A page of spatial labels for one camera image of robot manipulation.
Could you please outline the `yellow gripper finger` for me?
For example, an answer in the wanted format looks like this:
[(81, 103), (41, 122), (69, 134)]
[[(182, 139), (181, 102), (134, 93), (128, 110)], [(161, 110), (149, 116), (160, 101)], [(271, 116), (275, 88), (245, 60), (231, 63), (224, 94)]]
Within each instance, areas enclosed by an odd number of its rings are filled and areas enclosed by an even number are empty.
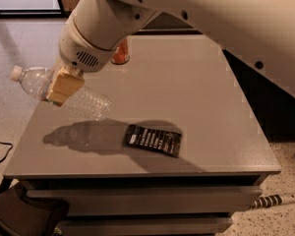
[(71, 66), (62, 66), (53, 73), (46, 99), (62, 105), (85, 84), (84, 72)]

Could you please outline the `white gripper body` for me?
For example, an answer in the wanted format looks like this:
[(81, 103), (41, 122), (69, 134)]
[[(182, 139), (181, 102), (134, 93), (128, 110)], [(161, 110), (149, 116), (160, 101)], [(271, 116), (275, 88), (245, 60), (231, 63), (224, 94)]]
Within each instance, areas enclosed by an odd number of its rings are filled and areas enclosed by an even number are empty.
[(71, 67), (85, 73), (98, 72), (110, 61), (114, 53), (114, 50), (101, 49), (85, 40), (72, 18), (67, 20), (61, 30), (59, 55)]

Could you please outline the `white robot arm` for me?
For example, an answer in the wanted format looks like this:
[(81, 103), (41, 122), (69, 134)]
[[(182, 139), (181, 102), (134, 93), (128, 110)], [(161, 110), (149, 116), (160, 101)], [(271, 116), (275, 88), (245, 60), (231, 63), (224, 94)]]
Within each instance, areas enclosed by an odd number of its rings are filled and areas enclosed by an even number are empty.
[(80, 0), (62, 28), (61, 63), (101, 70), (161, 13), (198, 30), (295, 98), (295, 0)]

